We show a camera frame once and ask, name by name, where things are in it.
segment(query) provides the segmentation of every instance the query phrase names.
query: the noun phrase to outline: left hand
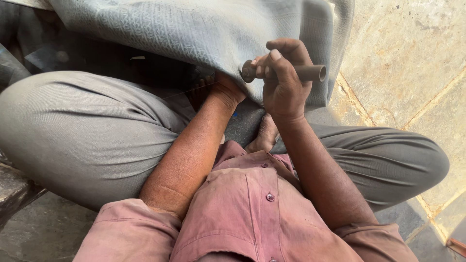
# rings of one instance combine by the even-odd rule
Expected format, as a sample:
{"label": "left hand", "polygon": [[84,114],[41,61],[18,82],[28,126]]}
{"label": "left hand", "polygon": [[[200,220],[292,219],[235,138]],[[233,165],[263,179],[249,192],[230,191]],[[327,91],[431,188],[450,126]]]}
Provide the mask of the left hand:
{"label": "left hand", "polygon": [[235,106],[246,98],[246,94],[235,81],[220,71],[215,71],[215,82],[210,95],[217,95],[225,103],[233,103]]}

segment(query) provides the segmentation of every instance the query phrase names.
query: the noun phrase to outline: concrete floor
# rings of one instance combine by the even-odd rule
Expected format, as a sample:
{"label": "concrete floor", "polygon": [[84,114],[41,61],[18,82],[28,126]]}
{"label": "concrete floor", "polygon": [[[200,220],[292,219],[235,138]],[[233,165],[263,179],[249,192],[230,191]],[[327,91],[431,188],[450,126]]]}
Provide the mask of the concrete floor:
{"label": "concrete floor", "polygon": [[[418,132],[444,149],[451,167],[440,184],[376,213],[382,223],[399,224],[420,262],[466,261],[444,247],[466,216],[464,10],[463,0],[356,0],[330,104],[307,114],[318,124]],[[240,120],[239,114],[230,125],[254,123],[262,111],[249,108],[252,116]],[[238,134],[233,129],[226,136]],[[47,193],[17,213],[0,233],[0,261],[71,261],[95,215]]]}

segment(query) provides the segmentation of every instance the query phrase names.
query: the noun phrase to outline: knee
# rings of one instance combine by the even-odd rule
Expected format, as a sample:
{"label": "knee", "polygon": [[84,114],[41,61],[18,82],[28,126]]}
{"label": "knee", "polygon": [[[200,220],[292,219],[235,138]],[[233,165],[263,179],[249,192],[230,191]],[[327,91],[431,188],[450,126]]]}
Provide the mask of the knee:
{"label": "knee", "polygon": [[33,113],[57,101],[63,96],[63,83],[78,78],[80,72],[57,71],[38,74],[22,79],[0,94],[0,119],[13,121],[19,115]]}
{"label": "knee", "polygon": [[417,141],[416,145],[420,147],[418,151],[418,165],[424,170],[423,181],[421,184],[425,190],[440,183],[448,174],[450,161],[442,148],[431,139],[416,133],[412,133]]}

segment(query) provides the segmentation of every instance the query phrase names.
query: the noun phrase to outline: patterned cloth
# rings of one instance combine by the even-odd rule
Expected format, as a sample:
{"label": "patterned cloth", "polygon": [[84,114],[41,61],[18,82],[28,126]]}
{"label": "patterned cloth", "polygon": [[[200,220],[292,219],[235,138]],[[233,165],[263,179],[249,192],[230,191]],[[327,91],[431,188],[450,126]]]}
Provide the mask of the patterned cloth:
{"label": "patterned cloth", "polygon": [[242,81],[239,66],[267,52],[267,41],[301,39],[328,77],[314,83],[312,107],[326,106],[343,59],[354,0],[50,0],[69,30],[150,51],[237,80],[262,104],[263,81]]}

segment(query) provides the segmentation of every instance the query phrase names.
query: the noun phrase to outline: right hand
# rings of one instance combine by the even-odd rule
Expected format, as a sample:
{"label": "right hand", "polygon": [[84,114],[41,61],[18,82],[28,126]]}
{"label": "right hand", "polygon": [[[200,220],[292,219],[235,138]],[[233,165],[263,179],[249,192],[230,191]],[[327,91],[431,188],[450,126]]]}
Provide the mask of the right hand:
{"label": "right hand", "polygon": [[[279,38],[267,42],[266,47],[271,52],[256,57],[251,64],[257,69],[257,77],[264,78],[265,110],[277,124],[302,120],[312,81],[301,82],[293,65],[313,65],[309,53],[298,39]],[[270,78],[270,69],[274,69],[278,80]]]}

